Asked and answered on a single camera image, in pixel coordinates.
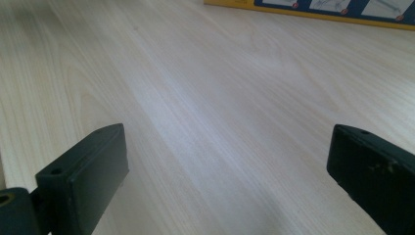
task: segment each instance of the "black object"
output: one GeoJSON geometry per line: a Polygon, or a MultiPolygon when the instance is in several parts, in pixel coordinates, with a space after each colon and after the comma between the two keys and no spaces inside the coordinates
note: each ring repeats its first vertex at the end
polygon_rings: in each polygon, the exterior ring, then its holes
{"type": "Polygon", "coordinates": [[[415,234],[415,156],[362,129],[336,125],[327,170],[387,234],[415,234]]]}
{"type": "Polygon", "coordinates": [[[89,235],[128,173],[122,124],[98,129],[36,174],[0,191],[1,235],[89,235]]]}

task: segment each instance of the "wooden table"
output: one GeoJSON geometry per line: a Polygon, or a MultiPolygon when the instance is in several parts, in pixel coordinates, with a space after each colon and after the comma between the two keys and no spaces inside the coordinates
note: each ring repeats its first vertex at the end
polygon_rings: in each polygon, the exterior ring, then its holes
{"type": "Polygon", "coordinates": [[[8,187],[123,122],[94,234],[383,234],[329,176],[335,123],[415,152],[414,32],[202,0],[4,0],[8,187]]]}

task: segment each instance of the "printed illustration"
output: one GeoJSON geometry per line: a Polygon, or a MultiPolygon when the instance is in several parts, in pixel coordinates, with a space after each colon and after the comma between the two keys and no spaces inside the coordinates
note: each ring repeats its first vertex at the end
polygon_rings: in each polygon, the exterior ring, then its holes
{"type": "Polygon", "coordinates": [[[350,0],[312,0],[310,9],[327,12],[341,12],[347,8],[350,0]]]}
{"type": "Polygon", "coordinates": [[[281,6],[293,6],[297,0],[263,0],[262,3],[281,5],[281,6]]]}
{"type": "Polygon", "coordinates": [[[402,16],[414,0],[370,0],[363,16],[396,19],[402,16]]]}

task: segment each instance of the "cardboard box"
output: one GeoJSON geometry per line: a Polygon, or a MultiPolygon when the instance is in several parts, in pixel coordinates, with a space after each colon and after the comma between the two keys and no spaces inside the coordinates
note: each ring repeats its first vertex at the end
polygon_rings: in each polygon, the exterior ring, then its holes
{"type": "Polygon", "coordinates": [[[205,4],[415,30],[415,0],[204,0],[205,4]]]}

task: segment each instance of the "yellow border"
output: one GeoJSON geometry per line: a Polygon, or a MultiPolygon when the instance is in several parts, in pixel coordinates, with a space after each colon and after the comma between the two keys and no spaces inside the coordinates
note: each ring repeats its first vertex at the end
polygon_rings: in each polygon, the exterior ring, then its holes
{"type": "Polygon", "coordinates": [[[399,23],[384,23],[384,22],[376,22],[376,21],[369,21],[369,20],[362,20],[362,19],[343,18],[343,17],[328,16],[328,15],[320,15],[320,14],[315,14],[315,13],[290,11],[290,10],[283,10],[283,9],[276,9],[276,8],[257,7],[254,5],[254,0],[204,0],[204,2],[205,4],[209,4],[209,5],[217,5],[217,6],[231,7],[231,8],[241,8],[241,9],[268,12],[268,13],[278,13],[278,14],[305,17],[305,18],[315,18],[315,19],[334,21],[334,22],[366,24],[366,25],[380,26],[380,27],[415,30],[415,25],[399,24],[399,23]]]}

